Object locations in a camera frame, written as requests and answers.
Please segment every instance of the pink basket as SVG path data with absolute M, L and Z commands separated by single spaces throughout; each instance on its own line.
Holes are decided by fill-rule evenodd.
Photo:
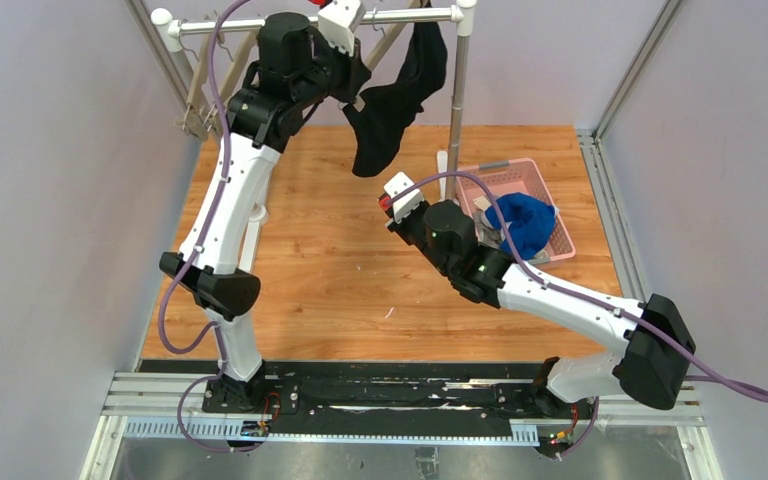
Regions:
M 507 195 L 508 193 L 525 193 L 548 204 L 554 205 L 552 196 L 549 195 L 549 189 L 546 188 L 546 182 L 537 169 L 537 164 L 530 158 L 520 158 L 519 160 L 505 160 L 501 162 L 485 163 L 471 167 L 461 167 L 458 170 L 472 173 L 480 178 L 490 191 L 496 197 Z M 457 178 L 457 196 L 464 213 L 472 218 L 478 210 L 473 200 L 484 196 L 484 192 L 472 180 Z M 555 223 L 555 230 L 549 237 L 549 244 L 546 245 L 546 252 L 549 259 L 531 259 L 532 265 L 540 265 L 541 268 L 552 268 L 563 263 L 564 260 L 575 256 L 575 246 L 569 236 L 566 225 L 558 215 L 558 221 Z

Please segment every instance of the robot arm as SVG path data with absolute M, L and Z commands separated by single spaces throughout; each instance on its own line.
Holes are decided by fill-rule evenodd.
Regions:
M 463 297 L 540 316 L 607 349 L 590 357 L 547 359 L 531 392 L 541 410 L 554 413 L 562 404 L 619 393 L 652 408 L 667 410 L 675 405 L 688 361 L 621 315 L 625 311 L 650 321 L 693 352 L 693 340 L 672 301 L 660 295 L 653 295 L 645 304 L 616 298 L 545 272 L 536 274 L 541 285 L 508 254 L 479 244 L 473 220 L 454 202 L 430 205 L 414 190 L 388 206 L 390 198 L 411 185 L 404 173 L 385 185 L 380 203 L 390 217 L 387 227 L 416 246 Z M 614 310 L 550 288 L 552 285 L 604 300 Z
M 161 270 L 175 276 L 189 252 L 203 241 L 181 283 L 208 320 L 219 324 L 228 354 L 226 383 L 237 390 L 243 405 L 249 400 L 254 405 L 262 397 L 263 360 L 251 319 L 260 280 L 238 268 L 240 244 L 255 205 L 265 196 L 272 169 L 290 137 L 307 120 L 305 110 L 328 97 L 351 102 L 371 77 L 361 61 L 360 42 L 352 33 L 364 12 L 359 0 L 334 2 L 320 10 L 320 29 L 308 17 L 292 12 L 266 19 L 257 35 L 260 59 L 248 66 L 242 88 L 228 102 L 227 176 L 220 160 L 195 226 L 178 252 L 161 256 Z M 220 159 L 226 148 L 222 142 Z M 223 183 L 217 201 L 216 192 Z M 199 229 L 210 212 L 212 221 L 208 231 L 202 232 Z

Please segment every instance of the white wall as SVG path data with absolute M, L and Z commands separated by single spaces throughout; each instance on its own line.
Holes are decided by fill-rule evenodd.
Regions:
M 768 2 L 685 2 L 605 145 L 651 289 L 768 388 Z M 768 405 L 700 390 L 725 478 L 768 478 Z
M 222 12 L 230 0 L 145 0 L 176 18 L 201 20 Z M 364 0 L 369 11 L 404 8 L 408 0 Z M 448 6 L 452 0 L 434 0 Z M 608 104 L 634 54 L 663 5 L 663 0 L 481 0 L 471 41 L 464 121 L 468 124 L 575 124 L 592 128 Z M 231 18 L 277 11 L 316 12 L 306 0 L 252 0 Z M 371 84 L 391 83 L 398 73 L 410 29 L 379 65 Z M 359 33 L 369 51 L 380 33 Z M 449 44 L 449 78 L 443 91 L 426 104 L 420 123 L 447 124 L 454 72 L 455 34 L 444 27 Z M 195 51 L 201 37 L 185 40 Z M 217 59 L 227 62 L 227 54 Z M 314 123 L 342 124 L 336 103 L 323 107 Z
M 122 1 L 0 1 L 0 479 L 76 478 L 194 164 Z

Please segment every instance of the wooden floor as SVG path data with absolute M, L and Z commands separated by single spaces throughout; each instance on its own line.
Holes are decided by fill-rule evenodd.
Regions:
M 414 180 L 436 170 L 445 127 L 411 127 L 399 157 L 381 175 L 352 176 L 355 140 L 343 127 L 307 127 L 275 169 L 254 273 L 263 288 L 254 307 L 258 348 L 274 359 L 542 361 L 602 350 L 590 340 L 523 313 L 461 298 L 425 259 L 384 228 L 377 199 L 403 170 Z M 174 249 L 192 226 L 216 165 L 205 144 Z M 575 132 L 564 127 L 469 127 L 461 163 L 531 157 L 561 208 L 578 254 L 551 273 L 610 294 L 619 284 Z M 435 186 L 424 189 L 439 198 Z M 143 357 L 173 357 L 157 338 L 156 315 Z M 179 289 L 167 331 L 189 344 L 205 323 Z M 215 358 L 208 337 L 188 358 Z

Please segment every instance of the black garment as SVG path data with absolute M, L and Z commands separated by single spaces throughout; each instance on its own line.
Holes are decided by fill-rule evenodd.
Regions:
M 361 111 L 354 105 L 343 108 L 358 146 L 352 173 L 374 177 L 392 163 L 405 129 L 423 111 L 422 102 L 443 88 L 446 57 L 440 26 L 436 22 L 416 23 L 396 83 L 361 92 Z

